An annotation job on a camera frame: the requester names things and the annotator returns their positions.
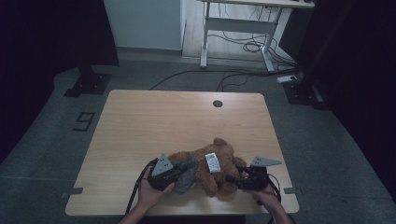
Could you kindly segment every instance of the black stand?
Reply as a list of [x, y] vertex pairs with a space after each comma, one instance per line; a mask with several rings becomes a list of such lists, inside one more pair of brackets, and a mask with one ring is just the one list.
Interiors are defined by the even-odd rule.
[[64, 97], [79, 97], [81, 94], [102, 95], [111, 79], [111, 74], [94, 73], [90, 65], [78, 67], [80, 77], [72, 89], [64, 93]]
[[283, 89], [291, 105], [312, 105], [318, 110], [330, 110], [318, 92], [312, 88], [307, 88], [304, 83], [285, 82]]

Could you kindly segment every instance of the brown teddy bear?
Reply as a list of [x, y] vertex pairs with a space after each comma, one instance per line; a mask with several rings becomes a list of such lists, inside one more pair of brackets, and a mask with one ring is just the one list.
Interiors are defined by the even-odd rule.
[[[210, 153], [215, 153], [219, 161], [219, 171], [215, 171], [215, 173], [210, 172], [206, 160], [205, 155]], [[195, 175], [196, 182], [203, 187], [206, 195], [209, 197], [213, 197], [217, 193], [220, 195], [229, 195], [236, 192], [238, 187], [234, 183], [226, 181], [226, 175], [241, 178], [242, 176], [235, 165], [247, 166], [247, 163], [243, 159], [233, 155], [233, 146], [227, 144], [221, 138], [215, 138], [213, 144], [207, 147], [192, 152], [178, 152], [170, 155], [168, 158], [171, 161], [183, 162], [188, 157], [194, 157], [198, 160], [198, 170]]]

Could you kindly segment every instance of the black cable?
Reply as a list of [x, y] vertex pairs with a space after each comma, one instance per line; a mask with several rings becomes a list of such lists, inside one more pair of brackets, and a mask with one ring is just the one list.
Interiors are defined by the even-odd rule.
[[254, 11], [250, 14], [250, 16], [248, 17], [249, 19], [251, 19], [251, 17], [253, 16], [253, 14], [256, 12], [257, 10], [257, 6], [254, 7]]
[[219, 87], [220, 86], [222, 86], [222, 87], [232, 86], [232, 85], [242, 86], [242, 85], [246, 84], [246, 82], [244, 82], [242, 84], [227, 84], [227, 85], [223, 86], [222, 84], [223, 84], [224, 80], [227, 79], [227, 78], [230, 78], [230, 77], [248, 76], [247, 77], [247, 81], [248, 81], [248, 79], [250, 77], [269, 77], [269, 76], [274, 76], [274, 75], [281, 75], [281, 74], [295, 73], [295, 72], [299, 72], [299, 70], [297, 70], [297, 69], [285, 69], [283, 71], [279, 71], [279, 72], [275, 72], [275, 73], [254, 73], [254, 72], [249, 72], [249, 73], [236, 73], [236, 74], [231, 74], [231, 75], [228, 75], [228, 76], [224, 76], [223, 75], [223, 78], [221, 79], [218, 87], [216, 88], [216, 91], [219, 91]]
[[[262, 50], [263, 45], [264, 45], [266, 40], [264, 42], [259, 42], [255, 38], [264, 37], [264, 36], [265, 36], [265, 39], [267, 38], [267, 35], [254, 36], [254, 34], [252, 34], [251, 38], [230, 38], [224, 32], [223, 32], [223, 34], [224, 34], [224, 36], [221, 36], [221, 35], [209, 35], [209, 36], [219, 37], [219, 38], [222, 38], [222, 39], [224, 39], [226, 41], [229, 41], [229, 42], [232, 42], [232, 43], [235, 43], [235, 44], [239, 44], [239, 45], [243, 45], [243, 50], [244, 51], [248, 51], [248, 52], [258, 52], [258, 51]], [[250, 39], [252, 41], [238, 42], [238, 40], [250, 40]], [[296, 66], [297, 62], [295, 62], [293, 59], [285, 58], [285, 57], [280, 56], [279, 54], [276, 53], [276, 48], [277, 48], [278, 43], [277, 43], [276, 39], [273, 38], [273, 40], [276, 42], [276, 45], [275, 45], [274, 48], [269, 48], [268, 51], [271, 54], [271, 56], [273, 57], [274, 61], [276, 61], [277, 63], [287, 63], [290, 66]], [[257, 49], [250, 49], [249, 46], [254, 46]]]
[[259, 18], [257, 18], [258, 21], [262, 18], [262, 11], [260, 12]]
[[216, 72], [221, 72], [221, 73], [223, 73], [224, 70], [222, 70], [222, 71], [188, 70], [188, 71], [183, 71], [183, 72], [175, 73], [175, 74], [173, 74], [173, 75], [171, 75], [171, 76], [169, 76], [169, 77], [166, 77], [165, 79], [161, 80], [159, 83], [155, 84], [155, 85], [154, 85], [153, 87], [151, 87], [149, 90], [150, 90], [150, 91], [154, 90], [156, 87], [158, 87], [159, 85], [161, 85], [161, 84], [164, 83], [166, 80], [168, 80], [168, 79], [170, 79], [170, 78], [172, 78], [172, 77], [176, 77], [176, 76], [183, 75], [183, 74], [186, 74], [186, 73], [209, 73], [209, 72], [214, 72], [214, 73], [216, 73]]
[[228, 18], [230, 18], [230, 15], [228, 15], [228, 12], [227, 12], [227, 4], [225, 4], [225, 3], [224, 3], [224, 12], [225, 12], [225, 14], [227, 14]]
[[272, 7], [270, 7], [270, 13], [268, 13], [268, 21], [269, 21], [270, 18], [271, 18], [271, 13], [272, 13]]
[[219, 3], [219, 17], [221, 17], [220, 3]]
[[[272, 183], [271, 186], [277, 191], [276, 193], [279, 194], [278, 200], [279, 200], [279, 202], [281, 202], [281, 199], [280, 199], [280, 184], [279, 184], [279, 181], [277, 180], [277, 178], [276, 178], [274, 175], [270, 175], [270, 174], [268, 174], [268, 175], [271, 176], [273, 179], [276, 180], [277, 188], [275, 187], [274, 182], [272, 182], [271, 180], [270, 180], [270, 184]], [[294, 224], [296, 224], [296, 221], [294, 220], [294, 218], [293, 218], [290, 214], [288, 214], [288, 216], [289, 216], [291, 222], [294, 223]], [[273, 221], [274, 221], [274, 218], [271, 217], [270, 220], [268, 220], [267, 223], [273, 223]]]
[[143, 169], [142, 173], [140, 173], [140, 176], [137, 178], [136, 182], [134, 183], [134, 190], [132, 191], [131, 198], [129, 199], [128, 205], [126, 207], [125, 216], [131, 210], [132, 203], [134, 202], [134, 196], [136, 195], [137, 189], [139, 188], [139, 184], [142, 181], [143, 176], [145, 175], [145, 172], [147, 171], [147, 169], [149, 168], [150, 165], [153, 165], [153, 164], [157, 163], [157, 160], [158, 160], [158, 158], [150, 161], [146, 165], [146, 167]]
[[279, 8], [277, 7], [275, 11], [273, 11], [274, 13], [277, 12], [279, 10]]
[[245, 69], [233, 69], [233, 70], [228, 70], [228, 71], [224, 72], [224, 74], [223, 74], [223, 76], [221, 78], [221, 81], [220, 81], [218, 87], [216, 88], [216, 91], [219, 90], [220, 86], [221, 86], [221, 91], [223, 91], [224, 86], [222, 85], [222, 83], [223, 83], [223, 80], [226, 78], [227, 73], [229, 73], [229, 72], [237, 73], [237, 75], [244, 75], [244, 74], [251, 73], [250, 71], [245, 70]]

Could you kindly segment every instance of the floor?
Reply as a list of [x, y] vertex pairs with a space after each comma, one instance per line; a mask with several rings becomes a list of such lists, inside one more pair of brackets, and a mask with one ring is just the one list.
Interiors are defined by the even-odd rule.
[[[202, 72], [197, 59], [123, 52], [120, 67], [94, 67], [112, 74], [106, 92], [78, 98], [63, 97], [78, 70], [58, 75], [48, 103], [0, 165], [0, 223], [118, 223], [119, 217], [70, 217], [64, 212], [109, 92], [148, 90], [183, 71], [191, 72], [167, 79], [155, 90], [215, 91], [223, 76], [220, 70], [261, 70], [255, 63], [228, 62], [213, 61]], [[342, 124], [331, 111], [290, 105], [276, 83], [280, 76], [230, 77], [227, 84], [234, 85], [224, 91], [264, 96], [296, 188], [296, 223], [396, 223], [394, 201]], [[92, 125], [87, 132], [74, 132], [82, 111], [95, 113]], [[265, 214], [249, 215], [244, 223], [268, 219]]]

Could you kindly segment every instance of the wooden table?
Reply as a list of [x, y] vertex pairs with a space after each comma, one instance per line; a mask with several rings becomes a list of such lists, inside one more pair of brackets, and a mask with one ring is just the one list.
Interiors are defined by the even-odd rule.
[[[222, 107], [214, 107], [222, 101]], [[276, 139], [264, 98], [258, 93], [193, 91], [112, 91], [66, 214], [70, 216], [123, 215], [134, 182], [145, 165], [161, 153], [192, 151], [218, 136], [233, 145], [235, 156], [250, 163], [255, 156], [282, 161], [268, 167], [282, 188], [288, 213], [299, 210], [289, 173]], [[200, 186], [184, 195], [169, 194], [148, 216], [243, 215], [266, 212], [251, 195], [238, 190], [227, 197], [206, 197]]]
[[[201, 48], [200, 66], [206, 68], [207, 64], [207, 32], [213, 31], [228, 31], [250, 34], [268, 35], [263, 48], [261, 49], [262, 57], [268, 72], [275, 72], [271, 62], [271, 55], [269, 48], [271, 47], [272, 39], [276, 31], [276, 27], [282, 13], [282, 9], [288, 8], [313, 8], [315, 4], [304, 2], [304, 0], [200, 0], [206, 3], [205, 25], [204, 25], [204, 42]], [[276, 17], [273, 21], [251, 21], [251, 20], [237, 20], [229, 18], [213, 18], [210, 17], [210, 3], [225, 3], [238, 5], [253, 5], [263, 7], [278, 7]]]

